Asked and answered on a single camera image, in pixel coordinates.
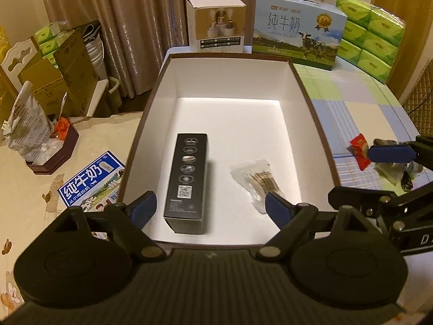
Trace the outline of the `red snack packet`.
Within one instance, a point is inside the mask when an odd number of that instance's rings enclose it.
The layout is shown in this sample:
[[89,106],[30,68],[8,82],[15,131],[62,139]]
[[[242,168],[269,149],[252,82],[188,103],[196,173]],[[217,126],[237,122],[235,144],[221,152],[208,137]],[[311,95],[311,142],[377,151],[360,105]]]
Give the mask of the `red snack packet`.
[[349,149],[356,159],[357,165],[361,171],[365,170],[371,163],[368,157],[368,142],[363,134],[359,133],[349,142]]

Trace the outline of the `grey patterned sock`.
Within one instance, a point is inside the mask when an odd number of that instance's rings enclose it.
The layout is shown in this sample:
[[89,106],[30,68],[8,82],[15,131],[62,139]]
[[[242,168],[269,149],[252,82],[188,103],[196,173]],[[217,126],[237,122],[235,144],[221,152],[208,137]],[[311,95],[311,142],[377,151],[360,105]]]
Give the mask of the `grey patterned sock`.
[[410,163],[375,163],[375,171],[396,186],[400,183],[405,192],[413,189],[412,180],[422,173],[424,167],[414,161]]

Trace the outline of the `flat blue milk box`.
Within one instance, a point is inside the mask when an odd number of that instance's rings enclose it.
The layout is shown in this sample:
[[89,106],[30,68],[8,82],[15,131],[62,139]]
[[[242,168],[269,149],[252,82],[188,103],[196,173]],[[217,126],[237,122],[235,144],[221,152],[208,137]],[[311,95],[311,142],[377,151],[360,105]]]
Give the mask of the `flat blue milk box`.
[[125,165],[108,150],[57,191],[67,208],[79,206],[84,212],[103,211],[116,203],[124,170]]

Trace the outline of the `quilted brown chair cushion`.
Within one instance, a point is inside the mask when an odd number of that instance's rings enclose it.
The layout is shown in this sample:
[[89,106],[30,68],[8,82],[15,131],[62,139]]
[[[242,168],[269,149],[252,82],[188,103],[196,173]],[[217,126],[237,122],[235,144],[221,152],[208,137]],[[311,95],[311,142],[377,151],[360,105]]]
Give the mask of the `quilted brown chair cushion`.
[[403,108],[421,135],[433,134],[433,62],[429,59]]

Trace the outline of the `clear bag of cotton swabs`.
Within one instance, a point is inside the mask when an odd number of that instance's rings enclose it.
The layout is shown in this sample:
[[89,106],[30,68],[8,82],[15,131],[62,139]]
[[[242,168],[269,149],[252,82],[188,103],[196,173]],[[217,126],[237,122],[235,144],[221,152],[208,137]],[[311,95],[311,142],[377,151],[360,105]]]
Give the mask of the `clear bag of cotton swabs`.
[[249,192],[252,205],[261,214],[266,214],[265,199],[269,192],[285,196],[277,185],[266,159],[233,165],[230,170],[232,178]]

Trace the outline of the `black product box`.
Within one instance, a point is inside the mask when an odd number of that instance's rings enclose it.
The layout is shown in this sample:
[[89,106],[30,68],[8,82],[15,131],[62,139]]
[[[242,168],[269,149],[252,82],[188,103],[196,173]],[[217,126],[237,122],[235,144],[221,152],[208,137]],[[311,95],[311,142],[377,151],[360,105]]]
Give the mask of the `black product box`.
[[207,134],[177,136],[164,206],[164,219],[174,233],[204,233],[207,162]]

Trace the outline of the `checked bed sheet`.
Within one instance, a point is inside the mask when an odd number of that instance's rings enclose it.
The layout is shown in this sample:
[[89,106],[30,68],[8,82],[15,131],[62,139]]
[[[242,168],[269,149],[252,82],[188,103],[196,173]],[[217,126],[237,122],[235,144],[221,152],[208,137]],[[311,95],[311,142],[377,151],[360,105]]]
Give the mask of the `checked bed sheet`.
[[392,92],[343,60],[331,71],[293,66],[330,147],[336,185],[390,190],[392,185],[373,166],[359,169],[349,142],[359,133],[368,142],[376,138],[404,142],[416,137],[418,130]]

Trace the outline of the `brown wooden tray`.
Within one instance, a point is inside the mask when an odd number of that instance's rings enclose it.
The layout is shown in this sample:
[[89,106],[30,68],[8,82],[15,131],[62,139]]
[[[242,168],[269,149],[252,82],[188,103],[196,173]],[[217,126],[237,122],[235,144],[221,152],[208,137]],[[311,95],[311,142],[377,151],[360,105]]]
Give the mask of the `brown wooden tray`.
[[58,138],[50,138],[42,145],[38,157],[33,162],[27,161],[27,167],[35,175],[50,175],[54,173],[72,156],[78,138],[79,134],[72,122],[70,122],[65,141]]

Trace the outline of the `orange small object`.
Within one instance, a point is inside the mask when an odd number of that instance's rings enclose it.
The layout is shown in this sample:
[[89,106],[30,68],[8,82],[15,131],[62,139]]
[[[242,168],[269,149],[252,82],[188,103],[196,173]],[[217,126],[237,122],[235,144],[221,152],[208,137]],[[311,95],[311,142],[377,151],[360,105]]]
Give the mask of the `orange small object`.
[[50,138],[58,138],[59,140],[65,141],[67,133],[69,131],[70,121],[67,118],[61,117],[54,126],[53,132],[50,134]]

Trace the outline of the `large brown storage box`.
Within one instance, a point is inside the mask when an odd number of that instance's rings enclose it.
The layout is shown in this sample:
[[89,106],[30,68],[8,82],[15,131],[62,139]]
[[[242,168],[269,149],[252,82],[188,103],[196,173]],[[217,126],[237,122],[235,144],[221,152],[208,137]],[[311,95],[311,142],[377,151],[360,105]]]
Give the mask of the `large brown storage box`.
[[[208,137],[205,232],[178,234],[164,219],[180,133]],[[132,142],[119,198],[157,196],[144,231],[166,243],[254,245],[277,226],[252,205],[231,167],[265,159],[285,198],[329,210],[337,173],[312,102],[294,66],[251,54],[174,54],[164,63]]]

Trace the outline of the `green tissue pack bundle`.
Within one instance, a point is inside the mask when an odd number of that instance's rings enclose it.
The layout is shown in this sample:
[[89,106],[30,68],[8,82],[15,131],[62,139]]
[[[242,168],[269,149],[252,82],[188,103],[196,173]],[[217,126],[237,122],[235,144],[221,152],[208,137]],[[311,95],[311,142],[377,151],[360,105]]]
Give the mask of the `green tissue pack bundle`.
[[385,84],[394,67],[406,23],[361,0],[336,0],[347,16],[337,55]]

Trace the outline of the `white plastic bag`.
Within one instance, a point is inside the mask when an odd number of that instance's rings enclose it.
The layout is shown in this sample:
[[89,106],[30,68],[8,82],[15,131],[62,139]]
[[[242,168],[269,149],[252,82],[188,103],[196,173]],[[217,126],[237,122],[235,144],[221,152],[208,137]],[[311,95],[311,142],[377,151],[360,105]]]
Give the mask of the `white plastic bag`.
[[24,82],[3,132],[8,148],[28,162],[39,156],[52,133],[51,121],[34,97],[32,87],[30,81]]

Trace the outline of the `brown cardboard box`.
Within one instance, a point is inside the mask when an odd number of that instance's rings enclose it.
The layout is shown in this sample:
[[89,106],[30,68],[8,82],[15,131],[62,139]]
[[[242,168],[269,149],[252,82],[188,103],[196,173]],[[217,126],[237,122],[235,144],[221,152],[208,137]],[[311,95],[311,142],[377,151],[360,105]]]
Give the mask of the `brown cardboard box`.
[[22,81],[32,83],[32,93],[47,115],[60,112],[66,97],[64,113],[68,117],[87,114],[98,76],[88,55],[83,38],[73,32],[55,50],[57,62],[43,59],[20,73]]

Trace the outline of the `blue milk carton box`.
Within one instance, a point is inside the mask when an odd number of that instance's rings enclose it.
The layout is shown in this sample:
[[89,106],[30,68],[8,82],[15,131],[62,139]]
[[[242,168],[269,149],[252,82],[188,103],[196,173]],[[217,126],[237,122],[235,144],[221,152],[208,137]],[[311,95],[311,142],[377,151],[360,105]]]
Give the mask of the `blue milk carton box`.
[[252,52],[331,70],[347,16],[314,0],[255,0]]

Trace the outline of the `stack of metal bowls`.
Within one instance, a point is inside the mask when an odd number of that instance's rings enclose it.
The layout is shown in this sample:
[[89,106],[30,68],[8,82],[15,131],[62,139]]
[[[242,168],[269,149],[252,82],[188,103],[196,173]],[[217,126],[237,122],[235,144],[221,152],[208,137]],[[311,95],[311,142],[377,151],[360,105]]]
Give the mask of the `stack of metal bowls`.
[[101,24],[99,21],[92,21],[83,25],[81,36],[95,70],[104,66],[105,50],[101,37]]

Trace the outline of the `green tissue packs left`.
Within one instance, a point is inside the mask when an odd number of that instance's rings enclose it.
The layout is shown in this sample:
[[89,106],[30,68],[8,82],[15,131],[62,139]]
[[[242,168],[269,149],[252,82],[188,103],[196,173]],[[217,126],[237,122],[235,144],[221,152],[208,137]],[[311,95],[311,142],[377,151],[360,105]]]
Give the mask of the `green tissue packs left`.
[[43,59],[48,60],[55,68],[58,68],[54,53],[72,33],[73,30],[67,28],[65,21],[52,22],[35,32],[34,39]]

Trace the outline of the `beige curtain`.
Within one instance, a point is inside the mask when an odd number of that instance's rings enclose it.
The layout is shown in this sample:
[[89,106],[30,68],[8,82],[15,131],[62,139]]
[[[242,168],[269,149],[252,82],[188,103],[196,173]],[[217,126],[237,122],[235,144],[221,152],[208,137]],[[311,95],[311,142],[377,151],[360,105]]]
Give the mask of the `beige curtain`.
[[[245,44],[252,42],[255,0],[247,6]],[[120,94],[133,98],[152,89],[167,50],[189,43],[186,0],[43,0],[50,21],[71,27],[101,23],[108,73]]]

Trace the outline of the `white humidifier product box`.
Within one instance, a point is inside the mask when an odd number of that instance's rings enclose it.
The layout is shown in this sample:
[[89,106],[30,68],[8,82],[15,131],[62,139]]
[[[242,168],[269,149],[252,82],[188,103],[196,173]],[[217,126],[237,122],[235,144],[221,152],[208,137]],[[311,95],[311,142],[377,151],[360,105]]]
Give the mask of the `white humidifier product box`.
[[186,0],[190,51],[242,53],[246,8],[242,0]]

